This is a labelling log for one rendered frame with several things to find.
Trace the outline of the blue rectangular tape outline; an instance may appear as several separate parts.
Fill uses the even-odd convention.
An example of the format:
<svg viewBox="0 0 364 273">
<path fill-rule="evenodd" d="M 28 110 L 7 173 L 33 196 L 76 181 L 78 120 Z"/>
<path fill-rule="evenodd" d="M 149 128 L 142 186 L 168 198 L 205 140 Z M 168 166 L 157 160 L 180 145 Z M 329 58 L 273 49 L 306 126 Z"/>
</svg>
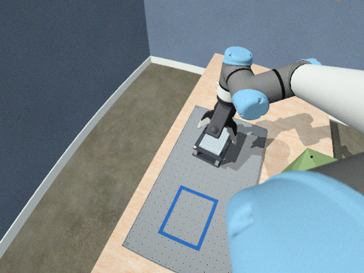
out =
<svg viewBox="0 0 364 273">
<path fill-rule="evenodd" d="M 172 212 L 172 210 L 173 210 L 173 208 L 174 208 L 174 206 L 175 206 L 175 204 L 176 204 L 176 202 L 177 202 L 177 199 L 179 198 L 179 195 L 181 194 L 182 189 L 183 189 L 183 190 L 185 190 L 185 191 L 188 191 L 188 192 L 190 192 L 190 193 L 193 193 L 193 194 L 195 194 L 195 195 L 198 195 L 198 196 L 200 196 L 200 197 L 203 197 L 203 198 L 205 198 L 205 199 L 208 199 L 208 200 L 210 200 L 210 201 L 213 201 L 213 202 L 214 202 L 213 207 L 212 207 L 211 212 L 210 212 L 210 215 L 209 215 L 208 220 L 207 220 L 207 222 L 206 222 L 206 225 L 205 225 L 205 227 L 204 227 L 204 230 L 203 230 L 202 236 L 200 237 L 200 240 L 199 240 L 199 243 L 198 243 L 198 245 L 197 245 L 197 246 L 192 245 L 191 243 L 188 243 L 188 242 L 183 241 L 183 240 L 181 240 L 181 239 L 178 239 L 177 237 L 174 237 L 174 236 L 172 236 L 172 235 L 170 235 L 170 234 L 168 234 L 168 233 L 163 232 L 164 227 L 165 227 L 165 225 L 166 225 L 166 223 L 167 223 L 167 221 L 168 221 L 168 219 L 169 219 L 169 217 L 170 217 L 170 215 L 171 215 L 171 212 Z M 176 242 L 178 242 L 178 243 L 181 243 L 181 244 L 183 244 L 183 245 L 185 245 L 185 246 L 188 246 L 188 247 L 190 247 L 190 248 L 192 248 L 192 249 L 195 249 L 195 250 L 199 251 L 199 250 L 200 250 L 200 247 L 201 247 L 201 245 L 202 245 L 202 242 L 203 242 L 203 240 L 204 240 L 204 237 L 205 237 L 205 235 L 206 235 L 206 232 L 207 232 L 207 230 L 208 230 L 208 227 L 209 227 L 209 225 L 210 225 L 210 222 L 211 222 L 211 220 L 212 220 L 212 217 L 213 217 L 213 214 L 214 214 L 214 211 L 215 211 L 215 209 L 216 209 L 216 206 L 217 206 L 218 201 L 219 201 L 219 200 L 217 200 L 217 199 L 214 199 L 214 198 L 209 197 L 209 196 L 207 196 L 207 195 L 201 194 L 201 193 L 199 193 L 199 192 L 197 192 L 197 191 L 191 190 L 191 189 L 189 189 L 189 188 L 184 187 L 184 186 L 182 186 L 182 185 L 181 185 L 181 186 L 179 187 L 179 190 L 177 191 L 177 194 L 176 194 L 176 196 L 175 196 L 175 198 L 174 198 L 174 200 L 173 200 L 173 202 L 172 202 L 172 204 L 171 204 L 171 206 L 170 206 L 170 209 L 169 209 L 169 211 L 168 211 L 168 213 L 167 213 L 167 215 L 166 215 L 166 217 L 165 217 L 165 219 L 164 219 L 164 221 L 163 221 L 163 223 L 162 223 L 162 225 L 161 225 L 160 230 L 158 231 L 158 233 L 159 233 L 159 234 L 161 234 L 161 235 L 163 235 L 163 236 L 165 236 L 165 237 L 168 237 L 168 238 L 170 238 L 170 239 L 172 239 L 172 240 L 174 240 L 174 241 L 176 241 Z"/>
</svg>

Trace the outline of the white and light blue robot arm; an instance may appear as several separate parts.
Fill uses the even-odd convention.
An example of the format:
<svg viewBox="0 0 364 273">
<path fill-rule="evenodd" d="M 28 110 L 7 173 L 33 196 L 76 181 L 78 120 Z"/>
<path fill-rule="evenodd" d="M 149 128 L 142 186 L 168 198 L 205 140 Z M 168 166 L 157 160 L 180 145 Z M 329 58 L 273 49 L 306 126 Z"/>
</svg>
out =
<svg viewBox="0 0 364 273">
<path fill-rule="evenodd" d="M 241 118 L 296 96 L 364 135 L 364 70 L 310 58 L 254 75 L 252 60 L 226 49 L 217 82 Z M 225 218 L 232 273 L 364 273 L 364 152 L 242 189 Z"/>
</svg>

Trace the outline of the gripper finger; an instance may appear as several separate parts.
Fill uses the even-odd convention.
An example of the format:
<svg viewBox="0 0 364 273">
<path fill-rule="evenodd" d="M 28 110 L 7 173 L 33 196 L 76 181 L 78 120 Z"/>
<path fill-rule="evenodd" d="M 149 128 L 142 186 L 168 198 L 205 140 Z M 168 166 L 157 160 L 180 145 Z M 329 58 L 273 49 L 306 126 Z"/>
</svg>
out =
<svg viewBox="0 0 364 273">
<path fill-rule="evenodd" d="M 198 124 L 198 128 L 201 128 L 202 126 L 204 126 L 205 124 L 209 124 L 211 119 L 210 119 L 210 115 L 211 115 L 211 111 L 207 111 L 202 119 L 200 120 L 200 123 Z"/>
<path fill-rule="evenodd" d="M 235 145 L 236 142 L 237 142 L 237 124 L 232 120 L 230 122 L 230 125 L 229 127 L 227 128 L 227 132 L 230 134 L 231 136 L 231 140 L 232 140 L 232 143 Z"/>
</svg>

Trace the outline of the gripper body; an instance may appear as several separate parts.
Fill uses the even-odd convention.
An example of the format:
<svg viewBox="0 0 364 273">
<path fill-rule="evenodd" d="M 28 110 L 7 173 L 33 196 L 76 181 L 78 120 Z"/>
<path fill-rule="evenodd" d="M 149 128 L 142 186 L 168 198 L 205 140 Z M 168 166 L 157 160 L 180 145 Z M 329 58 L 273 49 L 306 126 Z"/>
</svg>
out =
<svg viewBox="0 0 364 273">
<path fill-rule="evenodd" d="M 226 102 L 226 101 L 223 101 L 222 99 L 220 99 L 219 98 L 219 96 L 217 95 L 217 103 L 216 103 L 216 105 L 214 106 L 214 109 L 211 111 L 211 115 L 210 115 L 210 119 L 212 119 L 211 117 L 212 117 L 212 115 L 213 115 L 213 113 L 214 113 L 214 111 L 215 111 L 215 109 L 217 108 L 217 105 L 218 105 L 218 103 L 221 103 L 221 104 L 223 104 L 223 105 L 226 105 L 226 106 L 233 106 L 233 109 L 232 109 L 232 111 L 231 111 L 231 113 L 230 113 L 230 115 L 229 115 L 229 118 L 228 118 L 228 120 L 227 120 L 227 123 L 226 123 L 226 125 L 225 125 L 225 127 L 228 127 L 229 125 L 230 125 L 230 122 L 232 121 L 232 116 L 233 116 L 233 113 L 236 113 L 236 108 L 235 108 L 235 106 L 232 104 L 232 103 L 229 103 L 229 102 Z M 233 116 L 234 117 L 234 116 Z"/>
</svg>

